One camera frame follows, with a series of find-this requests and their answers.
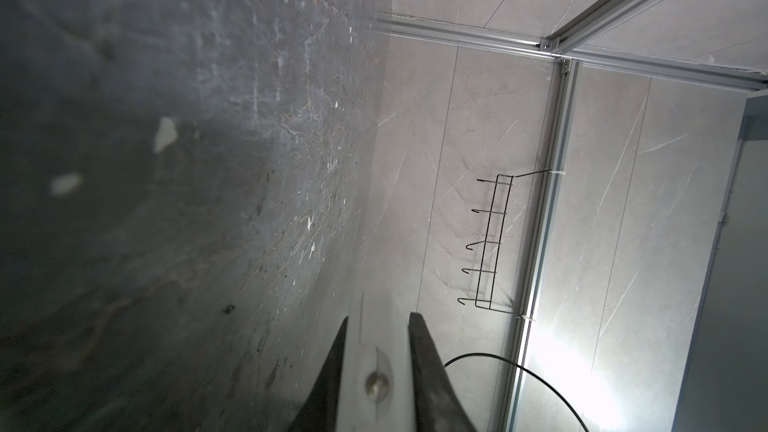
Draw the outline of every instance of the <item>black cable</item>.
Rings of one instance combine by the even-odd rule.
[[[514,366],[514,367],[516,367],[516,368],[518,368],[520,370],[522,370],[523,372],[527,372],[528,374],[532,375],[534,378],[538,379],[539,382],[541,382],[542,384],[546,385],[551,391],[553,391],[555,395],[560,397],[560,400],[562,400],[565,403],[565,405],[567,405],[568,408],[571,409],[571,412],[573,412],[574,416],[576,417],[576,420],[578,420],[578,422],[581,424],[581,427],[584,428],[584,432],[589,432],[589,429],[584,424],[584,421],[576,413],[576,409],[571,407],[571,404],[565,399],[565,397],[563,397],[562,394],[560,394],[560,392],[557,392],[557,390],[554,387],[552,387],[549,384],[549,382],[547,382],[546,380],[540,378],[539,376],[537,376],[536,374],[534,374],[530,370],[526,369],[522,365],[516,364],[515,362],[513,362],[513,361],[511,361],[509,359],[506,359],[506,358],[502,357],[501,355],[488,354],[486,352],[472,352],[470,354],[463,354],[463,355],[459,355],[458,357],[454,357],[453,359],[447,361],[446,365],[443,365],[443,367],[447,367],[450,364],[453,364],[454,362],[456,362],[456,360],[463,359],[465,357],[490,357],[490,358],[494,358],[494,359],[497,359],[497,360],[501,360],[502,362],[506,362],[507,364],[510,364],[510,365],[512,365],[512,366]]]

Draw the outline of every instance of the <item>gray marble wall panel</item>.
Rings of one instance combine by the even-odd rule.
[[[456,47],[393,37],[362,234],[364,287],[416,310]]]
[[[745,95],[583,69],[531,369],[591,429],[668,431]],[[517,430],[576,430],[526,380]]]
[[[651,83],[594,356],[622,430],[672,427],[745,99]]]

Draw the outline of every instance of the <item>aluminum frame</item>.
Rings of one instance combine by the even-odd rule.
[[[534,242],[531,247],[531,255],[528,260],[528,270],[525,275],[525,283],[522,293],[523,315],[533,320],[538,311],[539,290],[542,282],[542,270],[544,258],[547,254],[547,246],[552,231],[554,210],[558,201],[560,182],[565,165],[565,152],[568,148],[568,136],[571,131],[571,117],[573,115],[574,99],[576,96],[576,81],[581,69],[579,60],[560,60],[560,83],[558,87],[558,100],[554,111],[554,126],[550,135],[549,150],[547,152],[547,169],[555,171],[544,178],[542,193],[536,212],[536,226],[534,229]],[[512,360],[525,365],[528,358],[528,340],[531,336],[530,321],[520,321],[519,327],[514,329],[512,336]],[[505,408],[502,416],[502,427],[506,432],[514,426],[515,411],[522,390],[524,375],[519,369],[510,371],[510,380],[506,394]]]
[[[700,85],[738,90],[768,88],[768,75],[698,62],[664,59],[581,46],[567,54],[546,52],[546,40],[479,27],[448,24],[416,17],[378,14],[376,30],[384,34],[468,47],[477,50],[532,56],[540,59],[576,59],[586,66],[645,76],[662,77]]]

